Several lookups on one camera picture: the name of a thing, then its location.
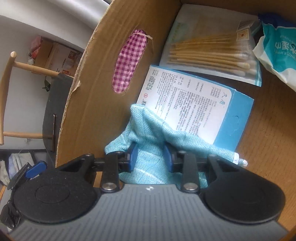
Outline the magenta checkered tablecloth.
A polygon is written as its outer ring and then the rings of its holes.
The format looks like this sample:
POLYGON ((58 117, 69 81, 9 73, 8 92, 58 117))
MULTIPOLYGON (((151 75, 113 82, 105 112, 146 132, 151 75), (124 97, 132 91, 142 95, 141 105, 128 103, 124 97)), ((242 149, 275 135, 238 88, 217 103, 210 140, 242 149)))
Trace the magenta checkered tablecloth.
POLYGON ((124 92, 133 77, 146 45, 148 37, 144 30, 134 30, 119 52, 112 78, 112 89, 115 93, 124 92))

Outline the black wooden chair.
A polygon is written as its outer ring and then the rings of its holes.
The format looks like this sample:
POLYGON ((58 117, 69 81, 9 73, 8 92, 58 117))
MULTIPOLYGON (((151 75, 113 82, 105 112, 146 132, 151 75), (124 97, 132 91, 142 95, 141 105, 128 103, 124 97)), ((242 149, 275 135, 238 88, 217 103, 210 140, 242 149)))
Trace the black wooden chair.
POLYGON ((54 148, 73 78, 16 57, 11 52, 1 72, 1 149, 54 148))

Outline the blue wet wipes pack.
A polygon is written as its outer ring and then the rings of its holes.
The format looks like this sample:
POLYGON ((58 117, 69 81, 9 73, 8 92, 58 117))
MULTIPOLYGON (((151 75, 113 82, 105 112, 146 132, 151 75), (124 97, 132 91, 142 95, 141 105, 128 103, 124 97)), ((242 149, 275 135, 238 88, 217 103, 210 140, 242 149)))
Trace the blue wet wipes pack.
POLYGON ((267 71, 295 90, 295 24, 274 13, 259 14, 258 18, 263 36, 253 49, 255 57, 267 71))

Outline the blue white medicine box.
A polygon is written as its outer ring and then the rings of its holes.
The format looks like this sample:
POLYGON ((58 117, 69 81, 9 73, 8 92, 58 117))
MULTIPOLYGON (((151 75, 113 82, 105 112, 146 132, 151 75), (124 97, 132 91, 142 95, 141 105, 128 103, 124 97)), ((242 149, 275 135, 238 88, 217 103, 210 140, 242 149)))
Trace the blue white medicine box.
POLYGON ((230 151, 238 146, 253 102, 234 88, 153 65, 137 100, 175 131, 230 151))

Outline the brown cardboard box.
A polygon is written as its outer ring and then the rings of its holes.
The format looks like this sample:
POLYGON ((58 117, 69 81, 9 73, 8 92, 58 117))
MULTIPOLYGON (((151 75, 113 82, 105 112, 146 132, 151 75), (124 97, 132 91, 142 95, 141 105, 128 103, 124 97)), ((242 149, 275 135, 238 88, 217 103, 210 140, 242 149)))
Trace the brown cardboard box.
POLYGON ((183 6, 224 13, 277 13, 295 21, 295 1, 113 1, 77 68, 65 105, 57 165, 82 154, 103 157, 139 103, 143 111, 213 121, 214 137, 230 140, 247 171, 285 194, 279 221, 240 225, 209 211, 176 185, 125 185, 104 194, 81 218, 53 228, 49 240, 288 240, 295 225, 295 92, 268 71, 262 87, 214 82, 157 67, 183 6))

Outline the cotton swab bag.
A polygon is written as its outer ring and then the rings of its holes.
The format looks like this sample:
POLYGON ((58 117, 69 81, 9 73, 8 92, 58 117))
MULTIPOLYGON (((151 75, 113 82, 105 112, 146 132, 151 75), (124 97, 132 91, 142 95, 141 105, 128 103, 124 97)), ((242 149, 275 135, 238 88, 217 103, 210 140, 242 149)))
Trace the cotton swab bag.
POLYGON ((182 5, 166 40, 160 66, 261 86, 254 56, 257 16, 228 9, 182 5))

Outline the teal knitted cloth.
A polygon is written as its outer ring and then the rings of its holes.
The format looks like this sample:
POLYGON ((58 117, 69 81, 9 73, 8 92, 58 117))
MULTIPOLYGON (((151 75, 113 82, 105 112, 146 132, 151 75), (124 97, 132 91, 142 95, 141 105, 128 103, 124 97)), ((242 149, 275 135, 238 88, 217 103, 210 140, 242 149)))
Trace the teal knitted cloth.
POLYGON ((222 158, 246 167, 248 162, 239 154, 210 145, 198 136, 175 131, 151 110, 143 105, 130 107, 130 120, 125 130, 105 147, 105 153, 126 151, 133 142, 138 144, 138 156, 134 170, 119 175, 127 184, 181 184, 181 174, 171 173, 165 164, 163 147, 166 142, 173 147, 193 152, 201 157, 217 154, 222 158))

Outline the cardboard boxes by wall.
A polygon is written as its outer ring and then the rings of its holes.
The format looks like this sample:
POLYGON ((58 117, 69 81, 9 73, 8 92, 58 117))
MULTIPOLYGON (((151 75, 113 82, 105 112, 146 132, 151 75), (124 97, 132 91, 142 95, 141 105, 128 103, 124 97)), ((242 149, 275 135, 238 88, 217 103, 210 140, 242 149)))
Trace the cardboard boxes by wall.
POLYGON ((81 57, 80 51, 37 36, 29 48, 28 64, 74 76, 81 57))

